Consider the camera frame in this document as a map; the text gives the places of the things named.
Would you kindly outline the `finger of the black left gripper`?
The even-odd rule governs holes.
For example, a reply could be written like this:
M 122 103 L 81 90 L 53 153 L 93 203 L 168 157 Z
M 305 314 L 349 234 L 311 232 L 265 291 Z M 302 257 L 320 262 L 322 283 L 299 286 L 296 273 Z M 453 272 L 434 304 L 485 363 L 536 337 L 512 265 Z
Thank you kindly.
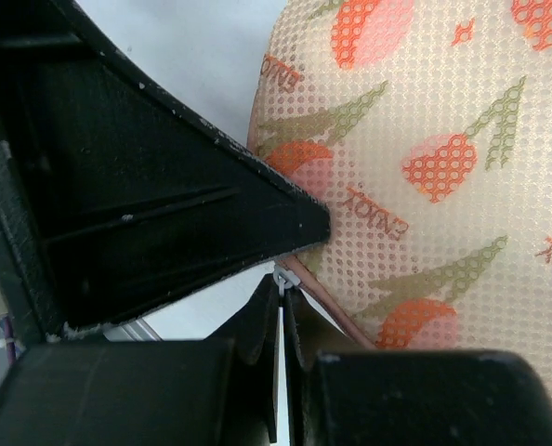
M 0 290 L 45 342 L 328 240 L 325 206 L 179 102 L 73 1 L 0 1 Z

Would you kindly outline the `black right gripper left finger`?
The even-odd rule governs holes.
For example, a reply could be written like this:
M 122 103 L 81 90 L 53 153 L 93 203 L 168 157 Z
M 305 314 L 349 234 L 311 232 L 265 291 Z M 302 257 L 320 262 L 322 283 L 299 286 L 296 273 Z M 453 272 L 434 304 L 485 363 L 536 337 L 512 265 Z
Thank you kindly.
M 203 340 L 41 344 L 0 385 L 0 445 L 268 445 L 279 295 L 262 282 Z

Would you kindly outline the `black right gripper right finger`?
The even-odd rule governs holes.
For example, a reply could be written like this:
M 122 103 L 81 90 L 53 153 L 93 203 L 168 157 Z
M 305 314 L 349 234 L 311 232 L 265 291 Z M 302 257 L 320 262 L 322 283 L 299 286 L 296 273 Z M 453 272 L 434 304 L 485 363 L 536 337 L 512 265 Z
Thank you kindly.
M 295 445 L 552 445 L 552 403 L 514 353 L 370 350 L 291 289 L 284 355 Z

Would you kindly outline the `floral mesh laundry bag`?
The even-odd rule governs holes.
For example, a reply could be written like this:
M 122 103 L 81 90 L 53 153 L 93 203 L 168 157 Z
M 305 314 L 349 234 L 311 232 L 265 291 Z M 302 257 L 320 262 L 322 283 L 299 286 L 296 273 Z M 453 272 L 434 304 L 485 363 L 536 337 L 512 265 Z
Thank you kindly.
M 327 205 L 284 265 L 348 335 L 511 350 L 552 398 L 552 1 L 290 1 L 249 139 Z

